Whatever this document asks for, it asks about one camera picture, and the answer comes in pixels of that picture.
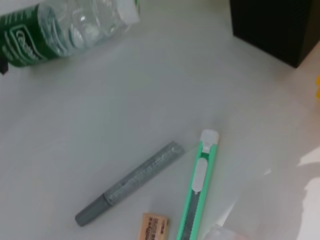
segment pen cap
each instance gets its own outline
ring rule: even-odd
[[[107,210],[109,210],[111,207],[112,206],[107,203],[104,195],[101,195],[89,206],[79,212],[75,216],[75,221],[80,227],[83,227],[92,222]]]

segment black box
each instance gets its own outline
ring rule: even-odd
[[[320,0],[230,0],[233,34],[297,68],[320,40]]]

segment white desk surface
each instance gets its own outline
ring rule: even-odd
[[[74,216],[204,116],[222,138],[198,239],[224,222],[252,240],[319,239],[320,45],[293,69],[233,37],[229,12],[148,0],[118,43],[0,76],[0,239],[134,240],[155,212],[175,240],[195,151],[93,224]]]

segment green bottle label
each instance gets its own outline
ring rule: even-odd
[[[59,56],[47,45],[38,21],[39,5],[0,16],[0,56],[16,67]]]

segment green utility knife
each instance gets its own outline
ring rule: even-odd
[[[215,163],[219,134],[211,129],[202,131],[196,154],[192,180],[186,196],[182,220],[176,240],[196,240],[204,210],[209,182]]]

